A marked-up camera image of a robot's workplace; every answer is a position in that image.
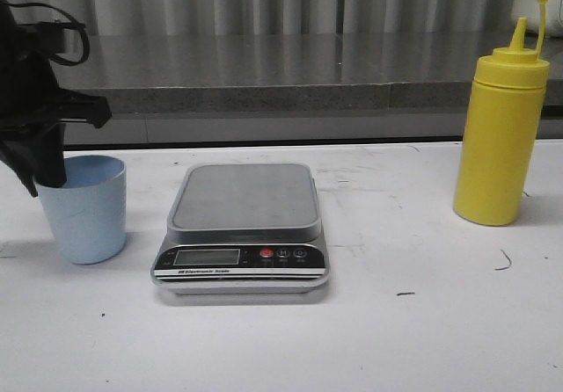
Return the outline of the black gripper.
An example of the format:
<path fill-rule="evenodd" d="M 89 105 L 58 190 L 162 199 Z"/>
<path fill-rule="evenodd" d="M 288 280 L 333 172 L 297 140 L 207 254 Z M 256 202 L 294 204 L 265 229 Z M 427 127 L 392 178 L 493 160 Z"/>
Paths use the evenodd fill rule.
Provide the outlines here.
<path fill-rule="evenodd" d="M 47 8 L 66 20 L 18 23 L 12 11 L 23 8 Z M 74 60 L 62 57 L 65 30 L 76 32 L 82 44 L 82 53 Z M 15 140 L 32 135 L 29 148 L 1 140 L 1 161 L 32 197 L 38 196 L 34 181 L 54 188 L 66 183 L 64 123 L 101 128 L 112 118 L 106 98 L 63 89 L 52 70 L 54 63 L 80 65 L 90 52 L 85 24 L 68 12 L 39 2 L 1 0 L 1 136 Z"/>

